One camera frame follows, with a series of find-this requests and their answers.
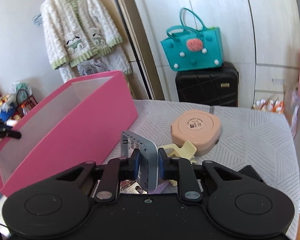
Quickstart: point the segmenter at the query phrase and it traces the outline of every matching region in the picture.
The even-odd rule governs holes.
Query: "green trim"
[[[104,55],[107,55],[109,54],[110,52],[112,52],[113,48],[110,48],[110,47],[105,47],[103,49],[99,49],[98,50],[98,53],[94,56],[97,56],[97,57],[102,57]]]
[[[69,62],[68,56],[64,56],[64,57],[54,61],[51,65],[52,65],[53,69],[58,69],[61,65],[63,65],[64,63],[68,63],[68,62]]]
[[[69,64],[71,67],[77,66],[79,63],[93,57],[94,55],[98,54],[98,50],[93,48],[89,49],[88,51],[82,53],[80,56],[70,60]]]
[[[113,46],[118,45],[118,44],[120,44],[122,42],[123,42],[123,38],[121,36],[119,36],[117,38],[114,38],[112,41],[110,41],[108,43],[108,46],[109,47],[113,47]]]

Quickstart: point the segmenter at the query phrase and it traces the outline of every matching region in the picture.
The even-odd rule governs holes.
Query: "printed label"
[[[131,139],[128,139],[128,155],[129,155],[129,157],[133,153],[134,149],[140,149],[140,145],[138,145],[134,141],[131,141]]]
[[[200,130],[204,127],[204,121],[200,118],[191,118],[187,122],[187,128],[190,130]]]
[[[203,41],[198,38],[187,40],[186,45],[189,51],[201,51],[203,49]]]

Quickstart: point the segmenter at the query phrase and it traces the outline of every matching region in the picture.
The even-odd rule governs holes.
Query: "peach round container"
[[[195,156],[202,156],[217,143],[220,129],[221,123],[217,116],[200,110],[190,110],[171,124],[171,137],[173,143],[179,147],[189,140],[197,148]]]

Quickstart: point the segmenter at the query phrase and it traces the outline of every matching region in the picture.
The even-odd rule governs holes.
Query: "pink box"
[[[121,72],[68,81],[18,122],[20,140],[0,142],[0,191],[9,196],[85,161],[102,164],[137,117]]]

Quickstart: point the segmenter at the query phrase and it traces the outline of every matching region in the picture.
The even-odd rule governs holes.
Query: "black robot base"
[[[251,166],[235,172],[158,152],[159,174],[178,181],[178,193],[120,194],[120,181],[138,176],[138,149],[107,165],[87,161],[6,200],[2,215],[10,240],[288,239],[292,201],[263,183]]]

